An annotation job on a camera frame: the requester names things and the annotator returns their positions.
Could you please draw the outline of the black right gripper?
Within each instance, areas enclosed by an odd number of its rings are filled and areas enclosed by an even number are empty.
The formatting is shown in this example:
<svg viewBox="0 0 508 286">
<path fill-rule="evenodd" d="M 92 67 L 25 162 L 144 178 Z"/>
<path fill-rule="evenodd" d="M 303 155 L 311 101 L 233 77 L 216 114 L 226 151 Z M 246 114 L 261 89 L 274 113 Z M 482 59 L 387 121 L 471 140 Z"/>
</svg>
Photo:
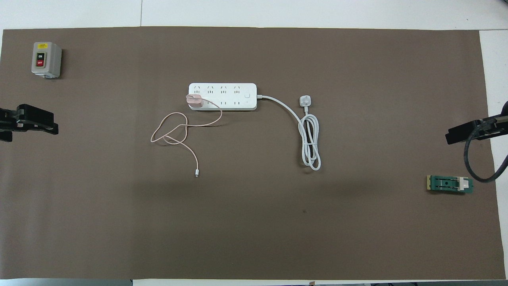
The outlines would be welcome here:
<svg viewBox="0 0 508 286">
<path fill-rule="evenodd" d="M 470 134 L 479 126 L 478 137 L 498 137 L 508 134 L 508 116 L 499 114 L 481 120 L 473 120 L 448 129 L 446 142 L 448 145 L 465 142 Z"/>
</svg>

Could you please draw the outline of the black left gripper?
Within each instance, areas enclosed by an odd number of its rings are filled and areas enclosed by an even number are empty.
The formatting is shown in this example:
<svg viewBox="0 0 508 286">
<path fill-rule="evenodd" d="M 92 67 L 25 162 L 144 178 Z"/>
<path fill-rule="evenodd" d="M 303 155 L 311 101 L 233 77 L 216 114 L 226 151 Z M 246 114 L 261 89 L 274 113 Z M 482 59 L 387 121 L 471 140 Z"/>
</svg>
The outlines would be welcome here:
<svg viewBox="0 0 508 286">
<path fill-rule="evenodd" d="M 0 140 L 12 142 L 13 132 L 18 131 L 18 123 L 24 124 L 27 131 L 42 131 L 52 135 L 59 134 L 59 125 L 54 123 L 54 114 L 38 107 L 21 104 L 17 107 L 17 120 L 11 117 L 11 110 L 0 109 Z"/>
</svg>

